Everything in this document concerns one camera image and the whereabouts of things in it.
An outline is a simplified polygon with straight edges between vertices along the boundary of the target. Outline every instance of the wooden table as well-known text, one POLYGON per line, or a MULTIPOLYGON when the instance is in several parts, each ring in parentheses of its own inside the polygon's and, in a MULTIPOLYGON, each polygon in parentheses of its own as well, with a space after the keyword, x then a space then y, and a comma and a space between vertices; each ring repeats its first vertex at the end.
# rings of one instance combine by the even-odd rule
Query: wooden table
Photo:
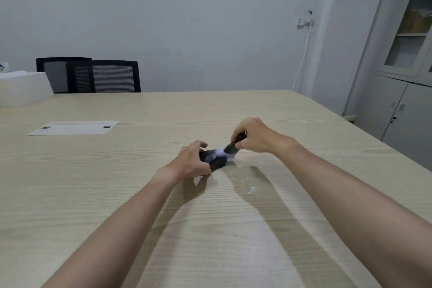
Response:
MULTIPOLYGON (((246 116, 432 221, 431 172, 291 91, 55 95, 0 109, 0 286, 41 285, 181 146, 223 148, 246 116), (106 135, 27 135, 74 120, 120 123, 106 135)), ((175 189, 124 286, 137 285, 378 286, 284 165, 248 151, 175 189)))

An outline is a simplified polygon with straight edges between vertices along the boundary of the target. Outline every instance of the white plate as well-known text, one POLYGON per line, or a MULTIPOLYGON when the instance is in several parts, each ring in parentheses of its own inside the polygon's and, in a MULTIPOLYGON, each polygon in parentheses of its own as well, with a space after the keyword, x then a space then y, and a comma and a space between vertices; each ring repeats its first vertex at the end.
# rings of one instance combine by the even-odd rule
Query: white plate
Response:
POLYGON ((29 135, 103 135, 119 121, 49 122, 29 135))

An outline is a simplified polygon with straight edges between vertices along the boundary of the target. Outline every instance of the forearm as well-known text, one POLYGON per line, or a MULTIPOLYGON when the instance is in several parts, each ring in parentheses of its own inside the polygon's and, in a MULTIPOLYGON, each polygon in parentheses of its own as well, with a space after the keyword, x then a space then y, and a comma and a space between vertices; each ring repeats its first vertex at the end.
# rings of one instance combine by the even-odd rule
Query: forearm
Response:
POLYGON ((117 209, 44 284, 51 287, 120 287, 176 185, 162 168, 135 196, 117 209))
POLYGON ((432 225, 292 138, 275 144, 343 242, 384 286, 432 280, 432 225))

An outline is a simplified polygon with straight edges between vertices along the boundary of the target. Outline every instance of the chair backrest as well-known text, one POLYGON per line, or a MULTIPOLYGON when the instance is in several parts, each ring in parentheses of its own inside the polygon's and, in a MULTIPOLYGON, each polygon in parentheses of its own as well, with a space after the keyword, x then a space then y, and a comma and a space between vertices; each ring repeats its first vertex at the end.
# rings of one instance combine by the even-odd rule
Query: chair backrest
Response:
POLYGON ((136 61, 80 61, 66 68, 71 93, 141 92, 136 61))
POLYGON ((36 59, 36 71, 45 72, 55 94, 68 93, 66 63, 71 61, 91 61, 88 57, 47 57, 36 59))

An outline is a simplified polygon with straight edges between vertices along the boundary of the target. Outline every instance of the mesh chair back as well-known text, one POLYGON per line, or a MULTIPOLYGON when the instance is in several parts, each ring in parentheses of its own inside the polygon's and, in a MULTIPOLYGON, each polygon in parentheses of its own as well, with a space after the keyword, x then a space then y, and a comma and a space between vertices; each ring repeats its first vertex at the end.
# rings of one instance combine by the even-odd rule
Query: mesh chair back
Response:
POLYGON ((45 72, 55 94, 64 94, 68 90, 66 63, 69 61, 91 61, 85 57, 48 57, 36 59, 36 70, 45 72))
POLYGON ((141 92, 136 61, 82 61, 68 63, 66 67, 70 92, 141 92))

